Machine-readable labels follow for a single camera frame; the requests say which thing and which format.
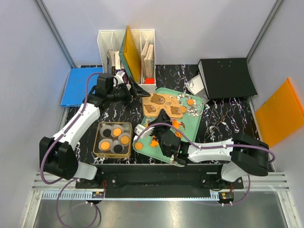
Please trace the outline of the bear print tin lid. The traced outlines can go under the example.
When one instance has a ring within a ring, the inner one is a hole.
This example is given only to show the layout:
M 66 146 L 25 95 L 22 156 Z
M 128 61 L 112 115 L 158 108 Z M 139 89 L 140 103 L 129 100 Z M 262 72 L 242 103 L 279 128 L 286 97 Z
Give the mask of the bear print tin lid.
M 170 118 L 182 119 L 183 111 L 175 95 L 151 93 L 142 98 L 143 113 L 147 117 L 156 118 L 163 109 Z

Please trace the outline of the orange biscuit top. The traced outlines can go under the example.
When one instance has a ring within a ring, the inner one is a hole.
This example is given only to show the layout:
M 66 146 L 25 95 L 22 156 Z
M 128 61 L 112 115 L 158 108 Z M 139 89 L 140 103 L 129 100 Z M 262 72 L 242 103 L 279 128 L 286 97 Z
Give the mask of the orange biscuit top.
M 130 141 L 130 138 L 129 138 L 129 136 L 127 136 L 127 135 L 122 136 L 121 139 L 120 139 L 120 142 L 121 142 L 121 144 L 123 144 L 123 145 L 128 145 L 128 144 L 129 144 L 129 141 Z

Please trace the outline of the black sandwich cookie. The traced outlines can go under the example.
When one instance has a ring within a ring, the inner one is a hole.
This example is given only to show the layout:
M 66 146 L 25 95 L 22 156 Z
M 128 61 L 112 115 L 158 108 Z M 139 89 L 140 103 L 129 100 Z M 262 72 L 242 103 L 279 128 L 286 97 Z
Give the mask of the black sandwich cookie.
M 123 151 L 124 147 L 120 144 L 117 144 L 113 147 L 113 152 L 114 153 L 121 153 Z

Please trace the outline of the round dotted orange biscuit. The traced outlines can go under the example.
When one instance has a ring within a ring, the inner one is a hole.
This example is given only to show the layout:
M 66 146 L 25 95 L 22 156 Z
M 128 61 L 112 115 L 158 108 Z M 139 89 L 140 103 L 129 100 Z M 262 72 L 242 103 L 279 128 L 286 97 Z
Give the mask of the round dotted orange biscuit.
M 98 145 L 98 148 L 104 152 L 110 150 L 110 147 L 111 147 L 111 143 L 109 141 L 101 141 Z

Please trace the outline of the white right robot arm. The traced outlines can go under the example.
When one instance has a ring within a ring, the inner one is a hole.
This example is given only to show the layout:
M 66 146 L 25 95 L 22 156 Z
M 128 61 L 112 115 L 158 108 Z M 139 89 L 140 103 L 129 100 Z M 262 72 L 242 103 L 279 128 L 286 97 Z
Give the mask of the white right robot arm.
M 189 162 L 224 161 L 215 177 L 220 188 L 227 188 L 232 182 L 245 175 L 264 177 L 268 175 L 269 155 L 275 156 L 269 147 L 247 135 L 213 143 L 195 143 L 169 123 L 154 123 L 148 127 L 138 124 L 134 142 L 147 136 L 154 136 L 163 156 L 174 165 L 186 166 Z

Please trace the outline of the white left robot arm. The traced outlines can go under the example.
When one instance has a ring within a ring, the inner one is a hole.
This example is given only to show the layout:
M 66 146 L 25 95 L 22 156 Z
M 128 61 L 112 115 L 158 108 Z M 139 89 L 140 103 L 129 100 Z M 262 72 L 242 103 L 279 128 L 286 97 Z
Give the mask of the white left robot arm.
M 42 181 L 47 185 L 57 181 L 46 180 L 49 173 L 59 180 L 86 179 L 92 188 L 98 188 L 103 181 L 101 174 L 93 165 L 79 162 L 74 154 L 77 143 L 100 115 L 113 102 L 129 104 L 134 98 L 150 95 L 131 78 L 129 85 L 119 83 L 111 73 L 96 73 L 96 85 L 85 88 L 85 98 L 78 112 L 52 137 L 43 137 L 39 142 L 39 165 Z

